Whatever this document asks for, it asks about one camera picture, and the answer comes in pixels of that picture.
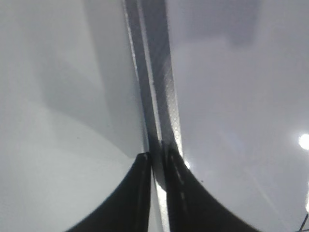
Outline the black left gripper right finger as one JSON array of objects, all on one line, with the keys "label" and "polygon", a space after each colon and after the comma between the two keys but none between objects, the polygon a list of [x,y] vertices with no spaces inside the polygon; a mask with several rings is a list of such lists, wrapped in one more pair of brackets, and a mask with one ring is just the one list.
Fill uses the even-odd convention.
[{"label": "black left gripper right finger", "polygon": [[178,150],[163,143],[169,228],[172,232],[255,232],[220,204],[186,167]]}]

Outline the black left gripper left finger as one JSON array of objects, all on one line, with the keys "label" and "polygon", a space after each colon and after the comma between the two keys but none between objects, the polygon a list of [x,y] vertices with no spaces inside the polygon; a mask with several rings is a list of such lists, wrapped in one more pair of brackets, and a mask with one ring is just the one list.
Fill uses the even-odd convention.
[{"label": "black left gripper left finger", "polygon": [[140,153],[114,192],[70,232],[146,232],[151,200],[151,158]]}]

